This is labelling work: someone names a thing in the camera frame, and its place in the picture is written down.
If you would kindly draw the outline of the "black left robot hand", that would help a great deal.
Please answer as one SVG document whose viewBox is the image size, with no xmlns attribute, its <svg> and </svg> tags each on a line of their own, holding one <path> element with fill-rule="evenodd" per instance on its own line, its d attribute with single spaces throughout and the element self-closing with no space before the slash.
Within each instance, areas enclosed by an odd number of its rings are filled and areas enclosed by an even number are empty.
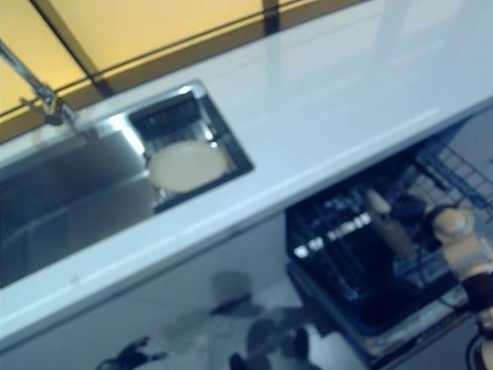
<svg viewBox="0 0 493 370">
<path fill-rule="evenodd" d="M 144 348 L 149 344 L 149 337 L 139 338 L 128 344 L 116 357 L 118 369 L 137 369 L 150 362 L 165 359 L 168 354 L 165 351 L 147 353 Z"/>
</svg>

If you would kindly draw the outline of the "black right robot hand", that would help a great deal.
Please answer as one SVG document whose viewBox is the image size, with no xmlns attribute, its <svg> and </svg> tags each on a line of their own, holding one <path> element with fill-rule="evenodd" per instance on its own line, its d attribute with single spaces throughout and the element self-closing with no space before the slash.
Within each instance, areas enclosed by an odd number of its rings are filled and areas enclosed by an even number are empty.
<svg viewBox="0 0 493 370">
<path fill-rule="evenodd" d="M 430 219 L 435 206 L 420 197 L 410 194 L 400 195 L 391 206 L 391 216 L 403 225 L 416 227 L 422 231 L 431 230 Z"/>
</svg>

